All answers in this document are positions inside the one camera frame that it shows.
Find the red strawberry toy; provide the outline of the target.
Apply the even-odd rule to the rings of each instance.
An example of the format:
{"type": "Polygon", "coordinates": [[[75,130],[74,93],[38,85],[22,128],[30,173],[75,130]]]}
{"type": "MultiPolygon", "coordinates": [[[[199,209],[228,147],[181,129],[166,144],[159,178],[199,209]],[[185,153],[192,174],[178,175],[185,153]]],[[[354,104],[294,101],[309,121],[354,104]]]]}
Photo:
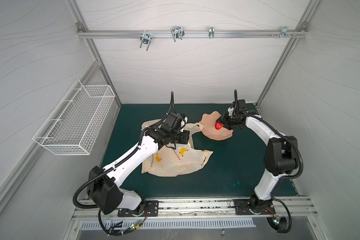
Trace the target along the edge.
{"type": "Polygon", "coordinates": [[[220,130],[223,126],[224,126],[224,125],[221,124],[221,123],[218,123],[218,122],[215,123],[215,129],[216,129],[216,130],[220,130]]]}

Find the cream banana-print plastic bag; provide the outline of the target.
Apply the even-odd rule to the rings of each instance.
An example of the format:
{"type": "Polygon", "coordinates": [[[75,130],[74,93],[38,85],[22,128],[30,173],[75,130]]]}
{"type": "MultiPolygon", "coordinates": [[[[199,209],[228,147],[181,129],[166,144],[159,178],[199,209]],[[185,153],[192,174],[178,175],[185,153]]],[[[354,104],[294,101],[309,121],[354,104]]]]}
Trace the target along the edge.
{"type": "Polygon", "coordinates": [[[158,177],[176,177],[201,170],[213,154],[212,151],[194,148],[192,135],[199,133],[203,127],[200,123],[186,124],[185,130],[191,135],[188,143],[162,147],[143,161],[141,173],[158,177]]]}

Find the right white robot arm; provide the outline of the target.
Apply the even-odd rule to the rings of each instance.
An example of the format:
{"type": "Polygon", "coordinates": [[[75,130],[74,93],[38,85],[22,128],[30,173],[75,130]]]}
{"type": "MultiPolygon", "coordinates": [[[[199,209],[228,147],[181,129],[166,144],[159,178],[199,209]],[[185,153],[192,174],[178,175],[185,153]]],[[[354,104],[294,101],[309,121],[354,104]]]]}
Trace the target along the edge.
{"type": "Polygon", "coordinates": [[[259,215],[273,203],[273,194],[283,179],[296,179],[301,176],[304,169],[303,158],[295,137],[280,133],[259,115],[226,113],[216,120],[215,128],[232,130],[240,125],[256,133],[267,146],[264,174],[247,202],[251,212],[259,215]]]}

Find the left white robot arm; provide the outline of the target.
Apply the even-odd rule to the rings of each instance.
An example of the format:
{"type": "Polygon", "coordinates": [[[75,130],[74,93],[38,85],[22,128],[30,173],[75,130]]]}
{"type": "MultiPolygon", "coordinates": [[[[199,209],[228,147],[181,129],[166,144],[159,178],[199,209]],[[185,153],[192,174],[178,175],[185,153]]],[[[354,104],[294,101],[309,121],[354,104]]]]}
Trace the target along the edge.
{"type": "Polygon", "coordinates": [[[104,168],[94,167],[89,172],[87,194],[95,208],[108,215],[118,209],[128,209],[140,215],[145,198],[135,191],[121,189],[126,178],[148,157],[154,155],[168,144],[186,145],[190,132],[163,132],[159,128],[147,129],[141,142],[138,142],[120,158],[104,168]]]}

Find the pink wavy fruit bowl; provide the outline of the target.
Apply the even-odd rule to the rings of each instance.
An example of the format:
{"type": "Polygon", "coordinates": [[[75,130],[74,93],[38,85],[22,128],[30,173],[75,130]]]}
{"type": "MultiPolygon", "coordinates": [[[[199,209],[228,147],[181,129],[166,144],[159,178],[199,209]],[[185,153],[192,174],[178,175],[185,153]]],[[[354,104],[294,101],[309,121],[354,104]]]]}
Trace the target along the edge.
{"type": "Polygon", "coordinates": [[[202,133],[209,139],[215,141],[223,141],[233,136],[233,130],[228,130],[224,127],[216,128],[216,120],[222,115],[214,111],[211,114],[203,114],[201,121],[199,122],[202,133]]]}

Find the metal u-bolt clamp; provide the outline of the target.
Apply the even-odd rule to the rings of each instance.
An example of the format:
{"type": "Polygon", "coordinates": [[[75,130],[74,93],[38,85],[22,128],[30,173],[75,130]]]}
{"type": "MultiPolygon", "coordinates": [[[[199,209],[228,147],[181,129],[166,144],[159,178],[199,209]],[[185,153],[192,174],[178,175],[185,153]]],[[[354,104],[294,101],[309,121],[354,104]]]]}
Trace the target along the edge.
{"type": "Polygon", "coordinates": [[[148,51],[149,47],[150,47],[150,44],[152,42],[151,35],[149,35],[147,33],[141,34],[140,41],[141,41],[140,48],[142,48],[143,45],[146,45],[146,51],[148,51]]]}
{"type": "Polygon", "coordinates": [[[172,34],[174,42],[176,42],[177,39],[182,40],[185,35],[184,28],[181,26],[174,27],[171,29],[171,34],[172,34]]]}

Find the aluminium top crossbar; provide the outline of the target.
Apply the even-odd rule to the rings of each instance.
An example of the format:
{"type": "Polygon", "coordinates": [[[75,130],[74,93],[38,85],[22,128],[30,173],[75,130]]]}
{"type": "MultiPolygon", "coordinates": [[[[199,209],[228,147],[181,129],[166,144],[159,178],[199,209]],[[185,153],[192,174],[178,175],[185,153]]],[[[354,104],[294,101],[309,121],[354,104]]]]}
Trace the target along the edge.
{"type": "MultiPolygon", "coordinates": [[[[249,39],[249,38],[272,38],[270,34],[278,34],[281,30],[217,30],[213,39],[249,39]]],[[[183,39],[209,39],[208,30],[184,30],[183,39]]],[[[289,30],[296,34],[296,38],[305,38],[309,32],[289,30]]],[[[141,34],[147,33],[152,39],[171,39],[170,30],[146,30],[146,31],[85,31],[78,33],[81,39],[140,39],[141,34]]]]}

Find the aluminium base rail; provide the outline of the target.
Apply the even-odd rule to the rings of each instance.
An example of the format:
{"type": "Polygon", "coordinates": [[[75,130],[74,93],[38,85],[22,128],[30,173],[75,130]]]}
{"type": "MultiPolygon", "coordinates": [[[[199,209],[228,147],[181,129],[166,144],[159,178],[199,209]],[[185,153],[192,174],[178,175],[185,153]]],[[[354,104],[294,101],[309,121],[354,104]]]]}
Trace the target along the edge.
{"type": "MultiPolygon", "coordinates": [[[[159,211],[157,217],[149,219],[180,219],[180,218],[238,218],[238,217],[272,217],[272,215],[236,215],[234,209],[235,199],[248,199],[249,197],[228,198],[148,198],[147,201],[158,201],[159,211]]],[[[289,209],[292,217],[318,216],[309,197],[276,197],[283,201],[289,209]]],[[[281,217],[287,217],[287,210],[277,201],[273,201],[276,213],[281,217]]],[[[98,209],[76,208],[71,220],[96,220],[98,209]]],[[[121,219],[118,210],[111,214],[103,215],[103,220],[121,219]]],[[[126,217],[127,219],[141,219],[144,217],[126,217]]]]}

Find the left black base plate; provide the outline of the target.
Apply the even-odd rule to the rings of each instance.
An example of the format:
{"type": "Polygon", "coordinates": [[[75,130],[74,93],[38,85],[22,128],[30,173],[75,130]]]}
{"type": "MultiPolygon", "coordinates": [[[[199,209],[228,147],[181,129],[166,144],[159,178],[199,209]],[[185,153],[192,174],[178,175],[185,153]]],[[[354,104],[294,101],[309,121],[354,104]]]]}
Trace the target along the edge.
{"type": "Polygon", "coordinates": [[[119,209],[118,217],[157,217],[158,211],[158,201],[143,200],[134,210],[119,209]]]}

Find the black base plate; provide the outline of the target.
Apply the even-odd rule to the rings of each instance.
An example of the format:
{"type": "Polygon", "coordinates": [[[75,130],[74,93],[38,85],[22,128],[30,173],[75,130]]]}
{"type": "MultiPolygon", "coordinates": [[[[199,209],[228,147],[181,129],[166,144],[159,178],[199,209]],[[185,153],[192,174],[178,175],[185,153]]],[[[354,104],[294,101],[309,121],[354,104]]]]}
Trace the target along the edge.
{"type": "Polygon", "coordinates": [[[236,215],[272,215],[275,208],[272,200],[235,199],[234,209],[236,215]]]}
{"type": "Polygon", "coordinates": [[[158,211],[158,201],[143,200],[134,210],[119,209],[118,217],[157,217],[158,211]]]}

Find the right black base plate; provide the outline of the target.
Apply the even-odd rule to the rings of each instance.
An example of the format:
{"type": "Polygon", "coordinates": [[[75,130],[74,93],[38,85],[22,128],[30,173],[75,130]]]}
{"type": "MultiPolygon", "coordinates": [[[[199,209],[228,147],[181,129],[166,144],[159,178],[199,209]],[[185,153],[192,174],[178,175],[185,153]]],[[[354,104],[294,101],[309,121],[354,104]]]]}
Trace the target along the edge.
{"type": "Polygon", "coordinates": [[[236,215],[272,215],[275,208],[272,200],[235,199],[234,209],[236,215]]]}

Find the metal bracket with bolts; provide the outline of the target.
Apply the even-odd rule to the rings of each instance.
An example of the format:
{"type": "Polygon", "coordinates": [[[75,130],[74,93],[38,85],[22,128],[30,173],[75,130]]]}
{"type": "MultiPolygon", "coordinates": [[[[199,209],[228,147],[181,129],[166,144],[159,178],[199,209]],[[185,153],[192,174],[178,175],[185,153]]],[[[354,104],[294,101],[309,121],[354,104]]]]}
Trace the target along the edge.
{"type": "Polygon", "coordinates": [[[297,37],[296,34],[291,34],[289,32],[288,27],[283,27],[278,34],[270,34],[270,36],[272,38],[279,38],[279,39],[282,39],[282,38],[296,38],[297,37]]]}

